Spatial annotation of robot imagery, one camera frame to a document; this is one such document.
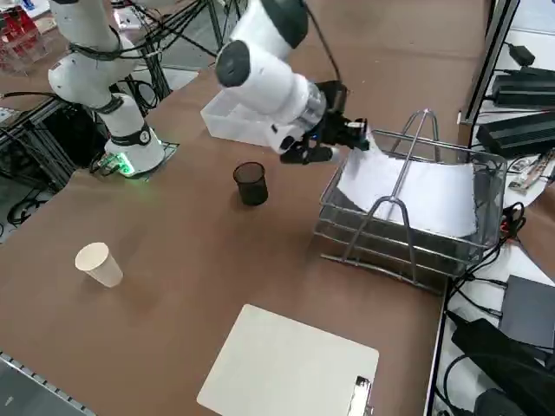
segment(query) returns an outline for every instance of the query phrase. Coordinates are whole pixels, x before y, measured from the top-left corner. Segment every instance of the white paper cup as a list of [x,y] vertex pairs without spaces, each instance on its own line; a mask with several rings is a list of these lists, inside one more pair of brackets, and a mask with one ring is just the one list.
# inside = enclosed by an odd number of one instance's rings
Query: white paper cup
[[108,288],[113,288],[123,278],[120,266],[104,243],[92,243],[83,247],[75,257],[75,267]]

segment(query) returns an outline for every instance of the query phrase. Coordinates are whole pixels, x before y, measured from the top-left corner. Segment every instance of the white box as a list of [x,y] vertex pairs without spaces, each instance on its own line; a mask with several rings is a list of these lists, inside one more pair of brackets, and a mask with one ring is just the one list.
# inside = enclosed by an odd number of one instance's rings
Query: white box
[[266,128],[271,120],[235,101],[220,91],[200,112],[212,137],[268,146]]

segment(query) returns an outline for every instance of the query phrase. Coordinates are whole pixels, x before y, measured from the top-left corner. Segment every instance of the paper sheet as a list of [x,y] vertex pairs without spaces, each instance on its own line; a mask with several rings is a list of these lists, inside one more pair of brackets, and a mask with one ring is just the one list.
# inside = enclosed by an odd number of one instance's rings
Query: paper sheet
[[[373,138],[367,152],[354,150],[339,180],[339,190],[363,211],[391,195],[404,160],[383,153]],[[407,206],[410,226],[448,237],[476,232],[473,166],[411,161],[399,198]],[[375,217],[402,224],[398,205],[380,205]]]
[[346,416],[378,352],[245,305],[197,401],[223,416]]

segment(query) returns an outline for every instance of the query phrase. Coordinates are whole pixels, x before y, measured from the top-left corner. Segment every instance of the white robotic arm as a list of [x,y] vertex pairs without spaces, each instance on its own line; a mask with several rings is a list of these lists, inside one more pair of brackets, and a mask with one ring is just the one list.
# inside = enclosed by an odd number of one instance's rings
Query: white robotic arm
[[307,32],[303,0],[251,0],[216,64],[228,94],[274,121],[266,137],[285,163],[334,160],[337,149],[321,144],[369,147],[366,122],[343,117],[347,90],[341,81],[315,84],[285,63]]
[[[138,57],[136,50],[121,54],[134,45],[111,29],[101,0],[49,0],[50,9],[62,35],[74,47],[49,71],[52,89],[64,100],[82,104],[97,112],[110,132],[106,151],[117,155],[125,176],[149,171],[164,159],[164,149],[147,125],[132,97],[112,94],[110,86],[131,74]],[[148,7],[176,3],[175,0],[140,0]],[[106,53],[100,59],[87,50]]]

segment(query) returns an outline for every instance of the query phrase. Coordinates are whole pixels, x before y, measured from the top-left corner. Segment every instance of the metal wire tray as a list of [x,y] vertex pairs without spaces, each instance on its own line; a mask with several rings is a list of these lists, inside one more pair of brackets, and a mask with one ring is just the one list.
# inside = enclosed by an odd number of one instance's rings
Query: metal wire tray
[[[415,135],[408,134],[419,116]],[[432,121],[433,140],[421,137],[428,118]],[[337,188],[345,160],[321,198],[322,208],[315,234],[333,242],[329,247],[332,254],[325,253],[322,257],[378,270],[440,294],[445,289],[447,278],[457,277],[467,267],[480,263],[485,252],[499,241],[506,161],[498,155],[440,142],[437,119],[427,109],[414,113],[401,133],[372,130],[372,134],[382,149],[394,140],[391,150],[385,153],[405,160],[395,188],[390,195],[379,198],[368,213],[362,211]],[[477,224],[474,234],[458,238],[411,228],[407,207],[398,195],[412,160],[447,165],[473,164]],[[379,206],[386,202],[400,207],[403,224],[374,217]]]

